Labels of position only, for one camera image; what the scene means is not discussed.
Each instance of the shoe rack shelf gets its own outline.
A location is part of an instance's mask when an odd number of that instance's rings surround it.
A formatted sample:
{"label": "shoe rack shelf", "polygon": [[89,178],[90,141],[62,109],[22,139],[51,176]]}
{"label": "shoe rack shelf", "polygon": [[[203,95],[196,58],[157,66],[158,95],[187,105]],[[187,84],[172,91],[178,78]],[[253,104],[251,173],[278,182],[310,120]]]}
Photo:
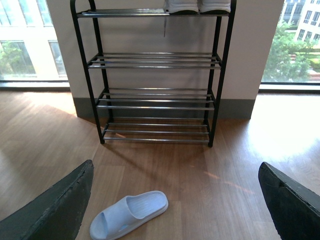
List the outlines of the shoe rack shelf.
{"label": "shoe rack shelf", "polygon": [[[96,9],[95,1],[88,0],[90,9],[76,11],[76,0],[70,0],[71,13],[79,45],[84,74],[90,95],[100,143],[112,140],[203,143],[213,146],[218,112],[225,78],[230,40],[236,10],[236,0],[231,1],[231,12],[217,11],[207,14],[183,15],[185,17],[215,17],[215,33],[210,52],[104,52],[99,18],[181,17],[162,8],[154,9]],[[79,26],[80,18],[93,20],[97,54],[90,60],[85,55]],[[227,19],[227,29],[222,57],[218,55],[222,18]],[[93,93],[90,71],[101,70],[104,89],[96,98]],[[113,87],[109,86],[107,69],[205,69],[208,70],[207,88],[163,87]],[[213,93],[214,72],[218,88]],[[101,124],[101,110],[108,119]],[[117,111],[140,111],[141,117],[119,116]],[[179,113],[196,117],[180,117]]]}

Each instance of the white sneaker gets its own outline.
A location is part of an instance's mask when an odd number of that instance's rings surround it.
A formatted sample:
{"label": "white sneaker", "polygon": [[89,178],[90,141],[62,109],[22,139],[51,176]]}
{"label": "white sneaker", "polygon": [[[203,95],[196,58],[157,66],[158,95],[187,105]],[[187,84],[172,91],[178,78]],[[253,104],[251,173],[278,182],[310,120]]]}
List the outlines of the white sneaker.
{"label": "white sneaker", "polygon": [[226,11],[231,12],[231,0],[198,0],[201,13],[210,11]]}
{"label": "white sneaker", "polygon": [[199,11],[197,0],[165,0],[164,9],[170,14],[196,14]]}

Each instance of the tree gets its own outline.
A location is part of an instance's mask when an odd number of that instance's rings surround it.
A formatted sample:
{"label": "tree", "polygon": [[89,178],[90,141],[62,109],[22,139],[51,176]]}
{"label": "tree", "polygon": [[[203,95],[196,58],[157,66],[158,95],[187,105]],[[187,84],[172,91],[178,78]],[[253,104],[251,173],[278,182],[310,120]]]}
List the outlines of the tree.
{"label": "tree", "polygon": [[287,31],[290,27],[291,24],[286,22],[278,23],[265,65],[263,82],[304,82],[309,78],[308,54],[314,43],[294,41],[293,34]]}
{"label": "tree", "polygon": [[0,79],[4,75],[13,74],[12,65],[19,64],[21,58],[21,50],[18,49],[14,42],[4,41],[0,48]]}

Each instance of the gray baseboard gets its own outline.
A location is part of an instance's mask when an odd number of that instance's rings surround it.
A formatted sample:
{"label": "gray baseboard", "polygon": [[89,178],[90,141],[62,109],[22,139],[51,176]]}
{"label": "gray baseboard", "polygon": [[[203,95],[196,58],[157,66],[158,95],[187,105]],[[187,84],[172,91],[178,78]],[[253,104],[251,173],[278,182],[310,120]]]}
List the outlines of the gray baseboard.
{"label": "gray baseboard", "polygon": [[[74,105],[76,114],[80,118],[93,118],[92,105],[89,98],[74,98]],[[222,99],[220,102],[219,115],[220,119],[250,119],[254,109],[255,99]],[[108,116],[108,111],[102,109],[99,112],[102,117]],[[139,111],[115,109],[115,116],[121,117],[145,117],[140,116]],[[148,112],[148,117],[166,117],[166,118],[201,118],[203,113],[201,111],[174,111],[174,110],[152,110]]]}

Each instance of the slide sandal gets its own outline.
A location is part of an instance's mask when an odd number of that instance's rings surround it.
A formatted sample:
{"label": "slide sandal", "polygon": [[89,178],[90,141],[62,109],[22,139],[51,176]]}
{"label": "slide sandal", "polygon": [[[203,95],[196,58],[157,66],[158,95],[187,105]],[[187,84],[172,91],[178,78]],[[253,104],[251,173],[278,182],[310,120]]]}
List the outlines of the slide sandal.
{"label": "slide sandal", "polygon": [[90,236],[93,240],[121,238],[145,222],[164,213],[168,205],[168,199],[161,191],[125,196],[94,218],[90,226]]}

